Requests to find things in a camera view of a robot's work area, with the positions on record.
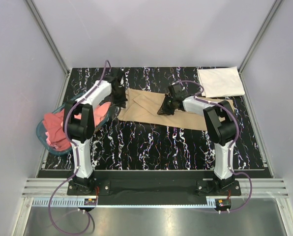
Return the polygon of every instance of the folded beige fabric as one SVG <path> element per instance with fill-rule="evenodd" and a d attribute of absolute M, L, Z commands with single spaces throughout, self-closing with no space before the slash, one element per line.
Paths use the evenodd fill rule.
<path fill-rule="evenodd" d="M 118 119 L 122 121 L 136 121 L 151 124 L 161 124 L 184 129 L 205 130 L 205 118 L 203 116 L 175 110 L 173 116 L 160 116 L 157 111 L 164 101 L 163 93 L 141 91 L 128 88 L 126 97 L 128 99 L 126 108 L 122 109 Z M 202 98 L 213 102 L 220 102 L 220 99 Z"/>

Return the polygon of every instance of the white towel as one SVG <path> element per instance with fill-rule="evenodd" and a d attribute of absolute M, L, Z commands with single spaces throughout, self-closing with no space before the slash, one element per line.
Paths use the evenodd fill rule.
<path fill-rule="evenodd" d="M 205 88 L 203 96 L 230 97 L 245 94 L 237 67 L 198 70 L 200 84 Z"/>

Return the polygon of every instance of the black marble tabletop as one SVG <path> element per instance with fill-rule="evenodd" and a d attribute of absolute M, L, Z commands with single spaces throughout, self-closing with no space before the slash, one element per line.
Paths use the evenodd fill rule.
<path fill-rule="evenodd" d="M 211 67 L 124 68 L 126 85 L 132 89 L 166 93 L 178 80 L 198 81 L 197 69 Z M 64 102 L 86 92 L 101 76 L 102 68 L 74 68 Z M 187 85 L 189 93 L 198 88 Z M 243 97 L 234 101 L 234 112 L 241 129 L 234 148 L 235 169 L 263 169 L 261 154 Z M 107 123 L 97 131 L 90 144 L 92 165 L 96 170 L 210 170 L 214 168 L 214 144 L 206 131 L 162 125 L 119 121 L 119 108 L 111 108 Z M 72 154 L 49 154 L 45 169 L 74 168 Z"/>

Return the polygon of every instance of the pile of clothes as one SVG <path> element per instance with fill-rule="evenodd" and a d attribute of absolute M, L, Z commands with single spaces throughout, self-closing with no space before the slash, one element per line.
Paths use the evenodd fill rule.
<path fill-rule="evenodd" d="M 103 105 L 98 105 L 94 110 L 94 124 L 95 127 L 104 120 L 111 102 L 106 102 Z M 64 109 L 60 112 L 53 114 L 47 113 L 44 115 L 43 125 L 46 131 L 46 142 L 49 146 L 57 151 L 65 151 L 71 147 L 70 142 L 67 140 L 65 133 L 63 132 L 63 116 Z M 80 115 L 75 115 L 74 118 L 81 119 Z"/>

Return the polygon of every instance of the reflective metal surface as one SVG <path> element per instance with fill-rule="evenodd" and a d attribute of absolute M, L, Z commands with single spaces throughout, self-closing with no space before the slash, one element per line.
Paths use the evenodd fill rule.
<path fill-rule="evenodd" d="M 234 199 L 234 207 L 243 203 Z M 53 218 L 60 219 L 72 208 L 53 208 Z M 285 236 L 275 200 L 252 199 L 239 212 L 217 214 L 208 209 L 139 209 L 97 208 L 91 215 L 95 230 L 90 225 L 88 233 L 93 236 Z M 60 219 L 62 229 L 76 233 L 84 229 L 88 218 L 75 212 Z M 50 220 L 46 207 L 32 207 L 26 236 L 60 236 Z"/>

